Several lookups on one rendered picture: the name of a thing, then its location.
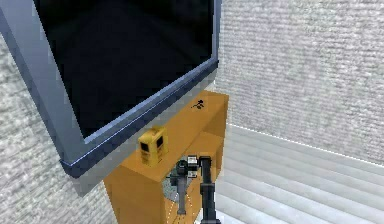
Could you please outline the orange wooden television stand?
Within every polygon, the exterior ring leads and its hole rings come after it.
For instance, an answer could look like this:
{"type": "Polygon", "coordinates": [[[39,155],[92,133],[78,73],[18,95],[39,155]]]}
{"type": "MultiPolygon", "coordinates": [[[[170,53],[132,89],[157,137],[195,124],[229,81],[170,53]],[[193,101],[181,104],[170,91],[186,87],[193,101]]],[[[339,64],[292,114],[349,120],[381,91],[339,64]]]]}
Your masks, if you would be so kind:
{"type": "Polygon", "coordinates": [[[212,177],[218,177],[228,101],[225,94],[201,91],[165,124],[169,152],[156,167],[143,164],[141,153],[135,151],[104,179],[118,224],[194,224],[202,208],[201,179],[193,179],[187,188],[187,194],[196,196],[194,213],[178,215],[176,203],[170,216],[165,211],[163,180],[176,162],[187,155],[210,156],[212,177]],[[192,108],[200,99],[204,107],[192,108]]]}

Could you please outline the grey framed television set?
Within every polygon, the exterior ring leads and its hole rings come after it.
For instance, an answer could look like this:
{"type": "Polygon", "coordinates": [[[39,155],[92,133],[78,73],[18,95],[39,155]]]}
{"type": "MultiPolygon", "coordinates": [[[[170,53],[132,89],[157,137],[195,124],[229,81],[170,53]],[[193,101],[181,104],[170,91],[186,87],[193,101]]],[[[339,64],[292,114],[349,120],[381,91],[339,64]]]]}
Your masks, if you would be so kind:
{"type": "Polygon", "coordinates": [[[0,34],[69,176],[210,78],[222,1],[0,0],[0,34]]]}

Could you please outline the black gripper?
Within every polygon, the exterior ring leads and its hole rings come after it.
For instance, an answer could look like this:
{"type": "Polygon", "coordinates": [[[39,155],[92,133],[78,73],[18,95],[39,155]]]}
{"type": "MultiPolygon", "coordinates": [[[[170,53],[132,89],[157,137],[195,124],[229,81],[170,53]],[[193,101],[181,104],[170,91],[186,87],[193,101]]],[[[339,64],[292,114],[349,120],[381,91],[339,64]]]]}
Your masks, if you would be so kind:
{"type": "MultiPolygon", "coordinates": [[[[175,168],[171,171],[170,174],[170,184],[172,186],[177,186],[179,182],[186,183],[188,176],[188,163],[186,160],[180,160],[176,163],[175,168]]],[[[165,211],[166,215],[170,216],[172,214],[172,210],[176,204],[176,198],[166,198],[165,199],[165,211]]],[[[194,213],[196,202],[196,196],[194,193],[188,193],[186,196],[186,212],[188,214],[194,213]]]]}

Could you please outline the yellow box with black holes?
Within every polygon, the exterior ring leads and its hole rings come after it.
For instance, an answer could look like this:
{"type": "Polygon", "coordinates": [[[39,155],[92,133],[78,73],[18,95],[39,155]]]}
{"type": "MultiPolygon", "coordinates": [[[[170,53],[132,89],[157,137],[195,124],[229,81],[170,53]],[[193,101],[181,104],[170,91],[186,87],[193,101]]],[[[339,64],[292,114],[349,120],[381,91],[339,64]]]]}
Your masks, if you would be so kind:
{"type": "Polygon", "coordinates": [[[169,152],[168,133],[164,126],[153,126],[138,138],[142,162],[155,167],[169,152]]]}

